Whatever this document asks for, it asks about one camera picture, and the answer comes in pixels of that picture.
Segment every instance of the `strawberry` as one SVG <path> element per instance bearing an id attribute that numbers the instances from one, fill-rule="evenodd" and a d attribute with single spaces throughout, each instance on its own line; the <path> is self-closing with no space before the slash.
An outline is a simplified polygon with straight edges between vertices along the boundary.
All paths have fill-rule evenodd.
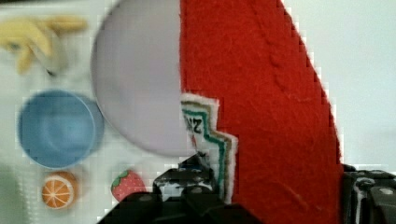
<path id="1" fill-rule="evenodd" d="M 111 185 L 111 193 L 119 202 L 132 193 L 145 191 L 146 187 L 142 179 L 131 170 L 122 172 Z"/>

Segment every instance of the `label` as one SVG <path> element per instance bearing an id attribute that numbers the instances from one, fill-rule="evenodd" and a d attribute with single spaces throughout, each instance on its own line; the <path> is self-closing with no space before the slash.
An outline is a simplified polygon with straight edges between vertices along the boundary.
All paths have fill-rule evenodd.
<path id="1" fill-rule="evenodd" d="M 213 169 L 219 196 L 224 202 L 230 203 L 237 138 L 217 131 L 219 101 L 183 93 L 181 105 L 191 142 L 200 155 L 201 163 Z"/>

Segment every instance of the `blue bowl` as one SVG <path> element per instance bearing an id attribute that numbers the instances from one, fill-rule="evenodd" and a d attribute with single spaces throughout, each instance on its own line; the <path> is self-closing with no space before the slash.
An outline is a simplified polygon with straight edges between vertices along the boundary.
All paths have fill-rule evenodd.
<path id="1" fill-rule="evenodd" d="M 50 169 L 76 165 L 97 147 L 104 119 L 97 104 L 69 91 L 43 91 L 19 117 L 18 137 L 26 154 Z"/>

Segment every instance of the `red fabric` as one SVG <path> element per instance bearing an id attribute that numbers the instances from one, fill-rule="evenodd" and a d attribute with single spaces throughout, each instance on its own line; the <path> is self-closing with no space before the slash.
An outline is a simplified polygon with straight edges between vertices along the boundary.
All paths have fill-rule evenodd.
<path id="1" fill-rule="evenodd" d="M 181 0 L 182 90 L 220 100 L 238 137 L 233 201 L 261 221 L 340 223 L 330 104 L 277 0 Z"/>

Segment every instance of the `orange slice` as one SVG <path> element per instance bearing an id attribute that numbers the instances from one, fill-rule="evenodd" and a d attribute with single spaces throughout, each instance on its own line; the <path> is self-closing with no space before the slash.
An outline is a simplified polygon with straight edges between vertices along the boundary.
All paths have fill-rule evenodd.
<path id="1" fill-rule="evenodd" d="M 55 172 L 46 177 L 42 198 L 48 207 L 61 209 L 70 206 L 76 200 L 77 192 L 77 180 L 72 174 Z"/>

